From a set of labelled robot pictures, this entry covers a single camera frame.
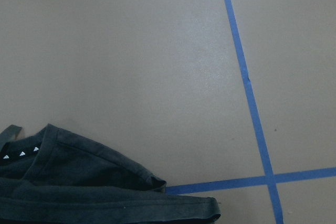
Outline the black printed t-shirt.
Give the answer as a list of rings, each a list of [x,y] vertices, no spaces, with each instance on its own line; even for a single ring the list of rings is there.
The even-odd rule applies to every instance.
[[[1,223],[214,223],[212,197],[166,193],[166,181],[98,142],[51,124],[1,133]]]

